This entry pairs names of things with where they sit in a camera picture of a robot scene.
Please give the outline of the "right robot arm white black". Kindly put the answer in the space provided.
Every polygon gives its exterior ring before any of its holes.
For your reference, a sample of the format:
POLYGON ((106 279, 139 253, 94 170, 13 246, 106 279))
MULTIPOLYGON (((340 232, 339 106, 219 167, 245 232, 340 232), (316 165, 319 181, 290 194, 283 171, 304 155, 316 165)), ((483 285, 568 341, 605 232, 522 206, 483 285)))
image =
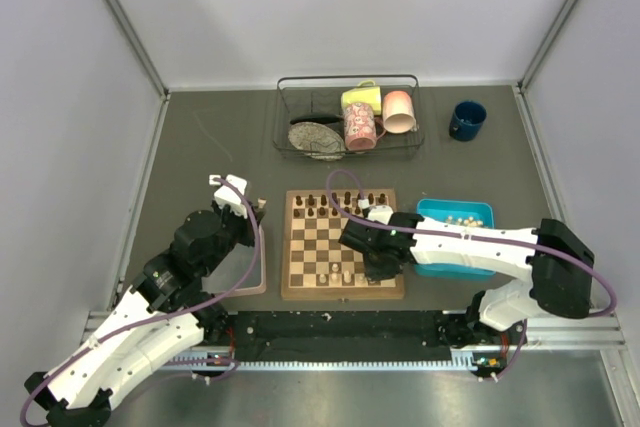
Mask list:
POLYGON ((442 335, 454 347, 491 342, 546 314, 565 319, 590 314, 594 254, 559 220, 500 230, 372 208, 364 220, 349 219, 339 241, 363 256, 370 280, 390 279, 405 265, 433 264, 509 277, 499 288, 476 293, 464 314, 444 323, 442 335))

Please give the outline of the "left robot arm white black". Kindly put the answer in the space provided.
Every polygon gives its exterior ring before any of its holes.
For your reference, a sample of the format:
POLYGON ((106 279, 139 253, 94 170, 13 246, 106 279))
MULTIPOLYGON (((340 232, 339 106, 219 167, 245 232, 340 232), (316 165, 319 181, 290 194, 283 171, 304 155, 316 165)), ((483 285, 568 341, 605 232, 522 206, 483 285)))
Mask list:
POLYGON ((184 350, 216 343, 228 314, 203 280, 239 245, 259 249, 262 203, 227 188, 190 213, 110 315, 67 360, 25 382, 49 426, 103 426, 142 381, 184 350))

